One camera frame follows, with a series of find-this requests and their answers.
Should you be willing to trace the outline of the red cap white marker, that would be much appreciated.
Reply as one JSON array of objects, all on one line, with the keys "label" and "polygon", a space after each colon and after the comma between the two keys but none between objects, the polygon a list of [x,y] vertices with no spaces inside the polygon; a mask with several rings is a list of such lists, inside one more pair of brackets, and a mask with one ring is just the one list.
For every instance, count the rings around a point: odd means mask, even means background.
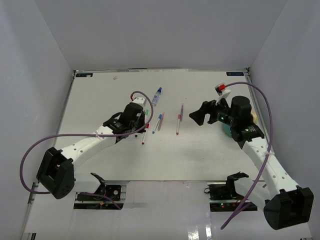
[{"label": "red cap white marker", "polygon": [[149,123],[146,125],[144,133],[143,133],[143,138],[141,144],[144,145],[146,143],[146,138],[149,130]]}]

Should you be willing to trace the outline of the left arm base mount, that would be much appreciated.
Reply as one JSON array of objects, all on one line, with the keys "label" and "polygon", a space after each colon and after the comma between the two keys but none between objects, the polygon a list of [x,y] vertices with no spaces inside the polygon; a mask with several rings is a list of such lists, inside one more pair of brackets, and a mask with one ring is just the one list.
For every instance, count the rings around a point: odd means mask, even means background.
[{"label": "left arm base mount", "polygon": [[126,198],[126,186],[107,183],[96,173],[90,173],[99,183],[93,193],[76,194],[73,208],[75,210],[121,210]]}]

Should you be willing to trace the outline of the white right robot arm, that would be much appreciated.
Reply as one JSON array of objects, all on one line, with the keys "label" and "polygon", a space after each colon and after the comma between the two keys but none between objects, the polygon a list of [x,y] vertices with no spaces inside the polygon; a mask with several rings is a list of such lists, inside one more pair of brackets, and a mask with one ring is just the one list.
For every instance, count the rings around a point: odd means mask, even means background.
[{"label": "white right robot arm", "polygon": [[266,187],[253,186],[245,173],[239,172],[227,177],[226,195],[236,200],[247,197],[262,209],[263,215],[274,230],[307,223],[310,219],[314,194],[308,187],[301,187],[282,167],[275,155],[268,151],[268,141],[261,129],[254,123],[250,100],[235,96],[231,104],[220,101],[204,101],[201,107],[189,114],[199,126],[209,115],[209,124],[221,122],[230,126],[231,137],[246,153],[259,170]]}]

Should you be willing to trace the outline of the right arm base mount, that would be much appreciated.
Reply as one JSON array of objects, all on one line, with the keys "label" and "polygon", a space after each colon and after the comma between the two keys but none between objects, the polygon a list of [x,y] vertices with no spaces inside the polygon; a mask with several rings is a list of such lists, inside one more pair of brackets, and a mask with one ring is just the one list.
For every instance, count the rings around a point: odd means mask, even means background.
[{"label": "right arm base mount", "polygon": [[229,175],[224,182],[208,183],[203,192],[209,197],[212,213],[233,212],[242,202],[244,196],[236,193],[235,181],[249,176],[243,172]]}]

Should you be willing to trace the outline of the pink cap white marker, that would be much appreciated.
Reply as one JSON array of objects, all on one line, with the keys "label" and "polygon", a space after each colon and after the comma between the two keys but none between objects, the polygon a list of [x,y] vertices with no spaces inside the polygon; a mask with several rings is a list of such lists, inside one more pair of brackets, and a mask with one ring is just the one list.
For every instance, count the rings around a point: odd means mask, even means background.
[{"label": "pink cap white marker", "polygon": [[176,123],[176,132],[175,134],[178,136],[180,133],[180,123],[181,123],[181,115],[178,114],[177,116],[177,123]]}]

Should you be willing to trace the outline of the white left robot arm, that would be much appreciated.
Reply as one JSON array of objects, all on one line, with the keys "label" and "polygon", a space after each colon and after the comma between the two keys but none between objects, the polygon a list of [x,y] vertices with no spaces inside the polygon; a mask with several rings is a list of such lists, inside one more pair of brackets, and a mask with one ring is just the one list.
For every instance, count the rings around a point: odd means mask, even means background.
[{"label": "white left robot arm", "polygon": [[159,139],[141,140],[152,115],[144,102],[129,102],[92,133],[77,133],[67,141],[47,149],[36,174],[46,192],[59,200],[70,193],[89,193],[99,200],[106,185],[129,182],[206,181],[206,167],[196,153],[183,147],[189,136],[178,137],[171,128]]}]

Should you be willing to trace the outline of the beige tape roll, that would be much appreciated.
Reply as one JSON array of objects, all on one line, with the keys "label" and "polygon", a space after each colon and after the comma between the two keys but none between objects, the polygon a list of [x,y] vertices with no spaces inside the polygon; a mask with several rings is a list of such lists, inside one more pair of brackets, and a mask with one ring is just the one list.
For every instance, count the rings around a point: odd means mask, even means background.
[{"label": "beige tape roll", "polygon": [[253,123],[254,123],[254,124],[257,124],[257,123],[258,123],[258,116],[257,116],[257,114],[256,114],[254,111],[252,111],[250,114],[251,114],[251,116],[252,116]]}]

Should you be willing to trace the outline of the blue cap white marker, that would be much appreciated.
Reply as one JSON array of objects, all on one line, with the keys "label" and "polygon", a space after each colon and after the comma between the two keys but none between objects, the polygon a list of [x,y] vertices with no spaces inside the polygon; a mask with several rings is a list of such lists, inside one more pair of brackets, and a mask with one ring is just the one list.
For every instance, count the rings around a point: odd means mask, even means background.
[{"label": "blue cap white marker", "polygon": [[158,125],[160,124],[161,119],[162,119],[162,114],[160,114],[158,116],[157,121],[156,121],[156,123],[155,123],[155,125],[154,125],[154,127],[152,129],[152,134],[155,134],[155,132],[156,132],[156,130],[158,128]]}]

